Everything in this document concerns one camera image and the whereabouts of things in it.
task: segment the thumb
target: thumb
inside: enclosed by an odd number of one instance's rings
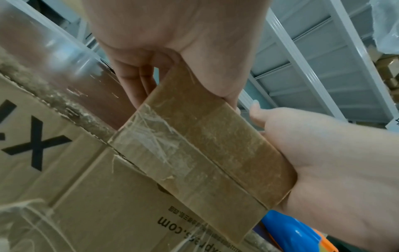
[[[249,118],[251,121],[257,126],[264,128],[268,117],[269,111],[266,109],[261,109],[259,102],[254,100],[254,103],[249,109]]]

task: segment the white plastic bag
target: white plastic bag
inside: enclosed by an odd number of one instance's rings
[[[378,51],[399,54],[399,0],[370,0]]]

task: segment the hand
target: hand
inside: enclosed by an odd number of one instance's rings
[[[371,251],[399,251],[398,134],[259,103],[250,116],[298,172],[278,211]]]
[[[83,0],[91,29],[137,108],[185,60],[206,89],[236,108],[268,0]]]

